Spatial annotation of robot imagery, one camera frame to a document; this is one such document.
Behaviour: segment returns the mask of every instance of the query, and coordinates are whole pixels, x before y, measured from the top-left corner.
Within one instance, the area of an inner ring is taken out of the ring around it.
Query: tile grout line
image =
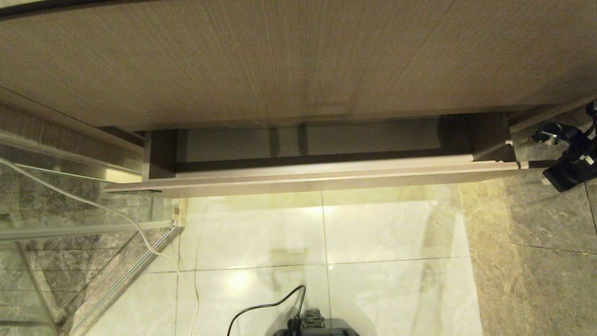
[[[176,258],[176,266],[179,268],[179,271],[176,272],[176,300],[174,301],[175,302],[175,304],[174,304],[174,336],[176,336],[176,333],[178,331],[178,325],[177,324],[178,324],[178,319],[179,319],[179,284],[180,284],[179,273],[180,273],[180,240],[181,240],[180,236],[183,233],[184,233],[184,230],[177,237],[179,246],[178,246],[178,249],[177,249],[178,250],[177,251],[178,254],[176,256],[177,257]]]
[[[328,285],[328,312],[330,314],[330,320],[332,319],[332,299],[330,295],[330,266],[328,264],[328,238],[325,234],[325,206],[324,206],[324,192],[321,193],[321,218],[324,224],[324,247],[325,247],[325,281]]]
[[[593,206],[591,205],[591,198],[589,196],[589,189],[587,188],[587,182],[583,182],[584,192],[587,194],[587,202],[589,202],[589,210],[591,211],[591,217],[593,218],[593,226],[595,227],[595,234],[597,235],[597,222],[595,222],[595,215],[593,214]]]
[[[101,271],[98,269],[95,270],[53,270],[53,269],[45,269],[45,268],[32,268],[31,269],[34,272],[94,272],[94,271]],[[26,271],[23,268],[3,268],[0,271]]]
[[[96,248],[96,249],[24,249],[25,252],[36,252],[36,251],[103,251],[103,250],[120,250],[121,247],[118,248]]]
[[[277,267],[302,267],[302,266],[324,266],[324,265],[350,265],[350,264],[372,264],[375,262],[402,262],[402,261],[416,261],[416,260],[435,260],[435,259],[457,259],[470,258],[470,255],[456,255],[456,256],[434,256],[430,258],[415,258],[415,259],[391,259],[391,260],[372,260],[372,261],[349,261],[349,262],[335,262],[333,264],[290,264],[290,265],[270,265],[270,266],[255,266],[255,267],[233,267],[233,268],[210,268],[205,270],[182,270],[184,272],[204,272],[204,271],[232,271],[232,270],[258,270],[261,268],[277,268]],[[175,271],[156,271],[152,273],[174,273]]]
[[[571,251],[571,250],[564,250],[564,249],[546,248],[546,247],[543,247],[543,246],[516,244],[516,243],[508,243],[508,244],[516,245],[516,246],[524,246],[526,248],[536,248],[536,249],[544,249],[544,250],[551,250],[551,251],[561,251],[561,252],[568,252],[568,253],[580,253],[580,254],[585,254],[585,255],[587,255],[587,254],[597,255],[597,253],[595,253],[595,252]]]

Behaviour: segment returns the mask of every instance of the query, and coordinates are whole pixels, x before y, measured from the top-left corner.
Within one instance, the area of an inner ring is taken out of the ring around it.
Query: black device
[[[325,319],[323,318],[323,316],[321,316],[321,313],[317,308],[307,309],[305,311],[304,317],[301,318],[300,312],[303,308],[304,295],[307,292],[307,287],[305,285],[300,285],[296,287],[290,293],[288,293],[288,295],[286,295],[282,300],[276,303],[261,304],[259,306],[252,306],[241,310],[232,318],[232,321],[230,321],[227,336],[230,336],[232,325],[240,315],[258,308],[279,306],[289,297],[291,297],[292,294],[299,291],[300,289],[302,289],[303,292],[300,298],[300,304],[298,305],[298,312],[292,319],[288,320],[288,329],[280,329],[276,331],[276,333],[273,336],[360,336],[356,333],[356,331],[350,328],[326,328]]]
[[[574,126],[550,121],[541,125],[531,137],[536,142],[568,144],[568,149],[562,153],[558,163],[543,172],[560,193],[597,177],[597,136],[589,139],[597,126],[594,101],[585,106],[585,112],[593,118],[593,124],[586,132]]]

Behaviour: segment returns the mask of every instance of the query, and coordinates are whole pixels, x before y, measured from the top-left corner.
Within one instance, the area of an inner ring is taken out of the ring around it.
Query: gray marble tile
[[[149,222],[152,220],[152,208],[150,206],[135,206],[127,209],[128,215],[136,222]]]
[[[0,250],[14,250],[16,247],[13,242],[0,243]]]
[[[53,228],[80,225],[69,216],[69,212],[61,209],[24,210],[19,212],[16,224],[23,228]]]
[[[0,270],[0,290],[34,291],[35,287],[28,271]]]
[[[19,194],[0,194],[0,213],[19,210]]]
[[[85,199],[91,200],[91,201],[97,201],[97,196],[95,197],[84,197]],[[72,198],[66,197],[66,199],[64,200],[64,202],[61,204],[63,209],[69,209],[69,210],[84,210],[84,209],[93,209],[93,210],[98,210],[97,207],[87,204],[87,203],[83,203],[81,201],[77,201],[74,200]]]
[[[56,336],[49,326],[0,326],[2,336]]]
[[[45,196],[47,199],[45,207],[43,210],[59,210],[60,212],[64,210],[71,209],[72,207],[67,205],[67,201],[70,199],[63,194],[59,193],[52,193]]]
[[[28,240],[25,250],[119,249],[136,234],[135,231]]]
[[[150,242],[154,242],[165,233],[165,230],[167,229],[148,230],[148,239]],[[137,234],[133,240],[124,246],[119,254],[110,260],[110,263],[108,263],[108,265],[93,278],[88,286],[82,292],[77,294],[77,297],[64,308],[65,312],[69,315],[66,325],[76,325],[81,322],[81,316],[90,312],[94,305],[102,300],[106,292],[112,288],[112,286],[114,286],[114,284],[128,272],[131,266],[146,252],[147,248]],[[136,278],[136,275],[140,274],[142,271],[143,267],[138,268],[133,275],[129,276],[118,290],[101,305],[99,310],[93,311],[91,319],[84,322],[84,328],[93,325],[93,322],[102,315],[103,310],[108,308],[110,304],[118,298],[119,294],[125,292],[128,285]]]
[[[485,336],[597,332],[597,255],[471,244]]]
[[[19,210],[48,210],[52,209],[49,205],[50,196],[44,196],[34,193],[19,193]]]
[[[14,176],[0,175],[0,194],[14,194],[19,192],[19,179]]]
[[[32,193],[37,195],[47,195],[52,192],[52,189],[40,184],[30,178],[18,175],[15,180],[19,182],[19,191],[21,193]]]
[[[4,321],[46,322],[43,306],[2,306],[0,305],[0,319]]]
[[[0,270],[26,270],[27,264],[17,249],[0,249]]]
[[[0,304],[6,306],[40,306],[39,297],[35,291],[2,291],[0,290]]]
[[[469,242],[481,239],[597,252],[584,185],[558,193],[541,172],[459,184]]]
[[[589,204],[591,205],[591,211],[593,213],[593,221],[596,223],[595,231],[597,231],[597,179],[585,182],[584,187],[587,190]]]
[[[168,228],[153,228],[153,229],[149,229],[149,230],[143,230],[143,233],[145,233],[145,236],[147,237],[147,240],[149,241],[149,243],[154,244],[167,231],[168,231]],[[131,241],[131,243],[136,244],[136,246],[141,246],[141,247],[147,249],[145,247],[145,244],[140,240],[140,235],[138,235],[138,236],[139,236],[139,240]]]
[[[77,292],[43,292],[44,300],[51,301],[58,308],[65,308],[79,296]]]
[[[118,249],[94,250],[35,250],[26,251],[25,257],[33,270],[87,271],[101,270],[117,253]]]
[[[455,185],[324,191],[323,205],[330,264],[469,254]]]
[[[154,197],[151,202],[151,209],[152,221],[169,221],[173,217],[173,200]]]
[[[76,293],[68,293],[62,292],[61,294],[65,295],[76,295]],[[64,307],[60,307],[56,303],[56,299],[54,296],[57,295],[55,292],[41,292],[42,299],[44,300],[45,306],[48,308],[50,312],[51,320],[53,323],[61,324],[62,321],[67,318],[66,311]]]
[[[46,292],[80,292],[97,274],[97,271],[33,271],[42,290]]]
[[[8,213],[0,213],[0,230],[10,230],[14,228],[14,223]],[[14,245],[14,243],[2,243],[2,246]]]
[[[148,206],[152,199],[151,196],[101,194],[98,202],[109,207]]]
[[[0,176],[10,176],[10,175],[16,175],[18,176],[19,173],[15,172],[14,169],[0,163]]]

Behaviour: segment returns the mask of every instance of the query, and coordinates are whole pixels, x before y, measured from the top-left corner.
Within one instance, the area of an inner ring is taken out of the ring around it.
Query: marble wall
[[[102,192],[106,183],[101,181],[33,172],[64,190],[125,212],[136,221],[171,219],[172,216],[171,211],[167,211],[170,201],[165,204],[146,196],[107,195]],[[125,223],[121,216],[67,198],[0,164],[2,218],[0,230]],[[147,233],[154,242],[165,230],[148,230]],[[137,236],[136,231],[128,230],[23,240],[15,247],[19,253],[22,251],[24,266],[33,276],[35,286],[31,290],[41,291],[53,322],[67,331],[79,308],[90,300],[99,300],[110,284],[146,252],[143,241]],[[0,266],[17,261],[15,255],[9,254],[0,253]],[[19,283],[12,279],[15,274],[7,272],[0,271],[0,282]]]
[[[52,321],[15,243],[0,243],[0,279],[0,335],[54,336]]]

